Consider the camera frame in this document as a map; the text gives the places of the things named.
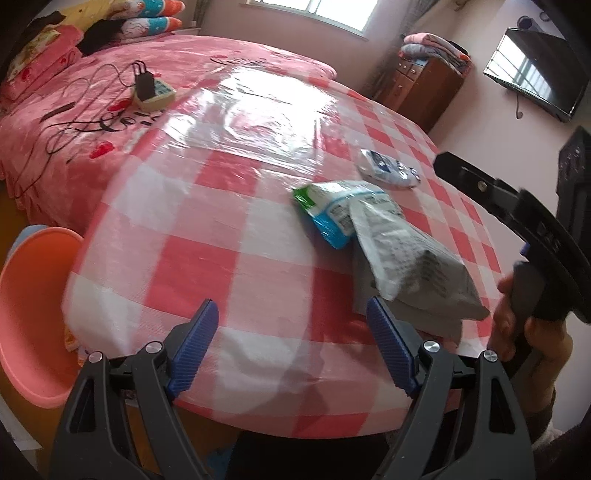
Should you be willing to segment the right hand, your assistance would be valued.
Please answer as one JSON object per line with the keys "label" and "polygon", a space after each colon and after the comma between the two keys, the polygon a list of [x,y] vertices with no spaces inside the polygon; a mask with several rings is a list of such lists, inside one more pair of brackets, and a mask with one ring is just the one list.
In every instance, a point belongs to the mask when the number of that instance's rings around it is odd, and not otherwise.
{"label": "right hand", "polygon": [[[511,307],[513,274],[503,277],[497,285],[502,297],[493,314],[493,327],[488,348],[501,361],[510,361],[516,351],[514,333],[516,315]],[[553,322],[530,317],[524,325],[527,343],[536,350],[539,361],[516,387],[516,395],[525,416],[532,416],[552,404],[555,382],[573,351],[573,339],[565,322]]]}

